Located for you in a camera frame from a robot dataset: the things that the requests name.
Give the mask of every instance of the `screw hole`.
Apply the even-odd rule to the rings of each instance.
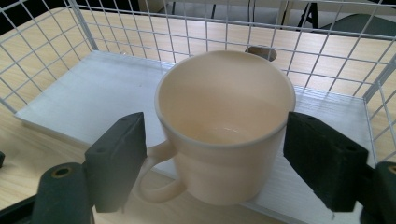
[[[71,171],[72,171],[72,168],[70,168],[70,167],[61,167],[61,168],[52,172],[52,177],[63,178],[65,176],[68,176]]]

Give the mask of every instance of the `wire grid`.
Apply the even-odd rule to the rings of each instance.
[[[32,2],[46,13],[36,16],[28,5]],[[377,160],[396,161],[396,38],[365,32],[374,18],[396,16],[393,6],[382,4],[382,0],[378,4],[364,0],[279,1],[274,23],[255,21],[256,4],[262,1],[242,1],[246,21],[233,19],[234,5],[241,4],[233,0],[201,1],[204,15],[200,17],[188,14],[188,3],[194,2],[189,0],[177,1],[182,9],[178,15],[170,7],[159,13],[148,0],[139,1],[146,11],[138,11],[131,0],[122,1],[122,5],[116,0],[58,2],[52,8],[50,1],[19,0],[0,8],[13,28],[0,36],[0,102],[13,113],[92,50],[178,63],[205,51],[258,46],[276,51],[273,63],[296,86],[363,97],[368,102]],[[174,6],[165,0],[154,2]],[[214,3],[223,4],[225,16],[217,17]],[[298,12],[295,8],[313,3],[318,3],[319,11],[332,8],[330,29],[312,28],[307,22],[309,14],[302,16],[303,27],[285,22],[290,12]],[[28,15],[28,22],[14,22],[10,11],[16,7]],[[334,30],[339,20],[351,14],[351,8],[370,15],[363,28],[358,32]]]

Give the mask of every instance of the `wooden table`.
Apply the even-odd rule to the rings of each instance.
[[[65,34],[68,36],[67,39],[72,45],[76,45],[81,41],[81,34],[77,27],[73,27],[70,13],[66,10],[53,9],[51,11],[55,14],[58,24],[62,27]],[[96,22],[106,25],[108,18],[112,20],[112,25],[121,27],[120,19],[118,14],[107,14],[106,16],[101,13],[94,13]],[[88,22],[93,22],[93,16],[91,12],[84,13],[85,19]],[[144,42],[145,48],[141,48],[139,44],[132,46],[120,45],[118,47],[114,43],[101,41],[102,39],[98,27],[93,23],[89,24],[93,35],[97,38],[96,43],[99,49],[109,50],[114,52],[134,54],[135,56],[145,55],[148,58],[158,60],[161,58],[163,61],[170,63],[177,63],[180,60],[187,57],[186,54],[196,54],[207,49],[224,49],[224,40],[230,43],[227,45],[227,49],[244,50],[245,46],[241,43],[247,43],[249,29],[246,26],[238,25],[225,25],[220,23],[205,23],[203,21],[183,21],[183,20],[169,20],[170,28],[168,29],[167,20],[162,18],[149,18],[147,17],[135,17],[128,15],[121,15],[124,22],[129,22],[128,26],[131,28],[127,31],[129,37],[126,37],[125,32],[118,29],[115,35],[112,34],[111,29],[105,26],[101,27],[102,34],[105,39],[117,39],[122,43],[138,42],[138,33],[143,36],[142,41]],[[45,27],[45,33],[48,38],[53,38],[59,34],[60,28],[54,23],[54,19],[46,18],[40,21],[40,26]],[[139,32],[134,30],[138,25]],[[165,51],[157,51],[154,48],[155,42],[152,41],[154,35],[152,31],[156,32],[155,38],[157,40],[158,49],[164,49]],[[178,35],[171,39],[169,34]],[[188,33],[190,39],[183,36]],[[265,28],[254,28],[252,31],[253,36],[249,39],[249,44],[255,45],[267,45],[273,46],[278,52],[277,60],[275,64],[281,69],[294,70],[294,71],[305,71],[310,72],[312,70],[315,73],[325,74],[328,77],[333,77],[333,71],[336,70],[334,67],[340,67],[340,57],[346,57],[351,50],[351,46],[355,43],[356,39],[351,37],[331,36],[327,40],[326,48],[322,51],[327,56],[322,57],[323,61],[319,61],[319,65],[314,68],[312,60],[317,57],[315,54],[320,52],[320,47],[324,43],[326,36],[317,34],[301,34],[293,31],[279,31],[275,33],[276,40],[272,43],[271,38],[274,35],[272,29]],[[8,33],[3,35],[2,38],[7,38],[12,35]],[[34,46],[40,46],[46,39],[41,37],[41,31],[36,27],[32,27],[23,31],[23,36]],[[299,39],[299,45],[296,47],[296,40]],[[18,58],[21,55],[25,55],[29,49],[22,44],[20,36],[14,36],[6,41],[3,45],[9,52]],[[64,41],[64,35],[60,35],[52,40],[56,50],[61,54],[66,49],[70,49],[67,46],[67,42]],[[387,41],[369,40],[362,39],[357,45],[351,56],[367,61],[375,61],[378,59],[386,46],[389,45]],[[178,53],[173,54],[167,52],[172,50]],[[45,46],[36,51],[36,54],[40,58],[51,62],[57,57],[56,53],[51,46]],[[299,50],[300,53],[293,53],[294,50]],[[76,48],[76,53],[83,57],[90,52],[89,48],[85,45],[79,45]],[[395,45],[391,46],[388,53],[382,59],[383,62],[387,62],[392,54],[396,52]],[[290,59],[293,58],[294,63],[290,64]],[[7,64],[10,59],[2,61],[1,65]],[[73,53],[65,54],[63,63],[55,63],[50,67],[53,75],[59,77],[66,70],[67,67],[72,67],[78,59]],[[40,69],[40,65],[37,65],[37,61],[23,61],[23,66],[26,66],[27,70],[31,74],[35,74],[35,71]],[[357,74],[356,71],[360,71],[363,66],[370,67],[369,63],[357,63],[352,64],[342,75],[348,78],[359,79],[363,76]],[[7,77],[9,83],[15,82],[20,83],[21,80],[25,80],[25,77],[18,73],[12,73],[12,77]],[[51,77],[48,74],[39,74],[35,81],[41,85],[44,89],[52,82]],[[307,76],[296,72],[289,72],[290,79],[296,85],[304,85]],[[326,89],[329,86],[329,78],[317,77],[317,80],[308,84],[309,88]],[[392,76],[387,82],[386,91],[394,91],[396,85],[396,78]],[[336,88],[338,92],[350,93],[347,84],[342,84]],[[0,89],[1,93],[7,93],[5,89]],[[31,100],[36,97],[37,90],[35,87],[29,85],[21,90],[27,100]],[[17,109],[23,107],[23,104],[18,99],[10,98],[8,102],[15,106]],[[374,99],[372,102],[373,110],[379,104],[379,101]],[[5,208],[13,203],[16,203],[24,198],[27,198],[35,194],[39,177],[50,167],[68,161],[83,162],[83,153],[88,146],[81,143],[65,139],[60,136],[51,134],[45,134],[38,132],[36,129],[31,129],[24,125],[21,121],[13,118],[12,113],[7,111],[4,107],[0,107],[0,150],[3,151],[7,157],[4,167],[0,170],[0,209]],[[382,128],[382,123],[378,126],[378,131]],[[391,140],[385,139],[383,141],[385,146],[391,147]],[[148,184],[152,187],[162,186],[164,183],[169,182],[170,179],[151,173],[148,178]],[[188,193],[184,193],[180,197],[162,204],[147,204],[138,201],[134,196],[130,197],[131,200],[126,207],[126,213],[121,215],[120,213],[115,214],[95,214],[97,223],[281,223],[280,221],[274,220],[273,218],[264,216],[263,214],[254,212],[247,209],[246,207],[235,205],[235,206],[212,206],[205,203],[201,203],[196,199],[192,198]]]

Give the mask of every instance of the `wire mesh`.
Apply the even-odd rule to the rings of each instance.
[[[253,46],[274,50],[273,63],[296,86],[367,100],[377,160],[396,160],[396,37],[373,32],[396,29],[389,1],[14,0],[0,7],[9,27],[0,36],[0,102],[13,113],[92,50],[178,63]],[[15,16],[22,14],[24,22]],[[364,22],[340,28],[356,15]]]

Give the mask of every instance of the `white mug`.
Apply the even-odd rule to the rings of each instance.
[[[167,140],[148,148],[134,194],[150,203],[185,190],[216,205],[251,199],[270,174],[294,107],[290,80],[259,56],[210,51],[177,63],[155,96]],[[145,174],[171,158],[178,179],[145,189]]]

